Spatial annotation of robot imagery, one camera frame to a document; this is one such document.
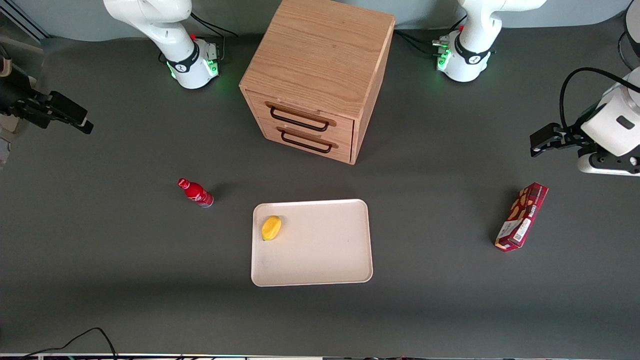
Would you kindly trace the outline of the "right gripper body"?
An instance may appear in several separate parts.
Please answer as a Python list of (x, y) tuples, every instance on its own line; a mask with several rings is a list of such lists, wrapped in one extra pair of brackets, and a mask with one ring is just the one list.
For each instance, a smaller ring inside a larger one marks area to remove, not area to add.
[(16, 116), (16, 101), (34, 96), (36, 79), (13, 64), (13, 59), (2, 45), (0, 57), (0, 112), (3, 116)]

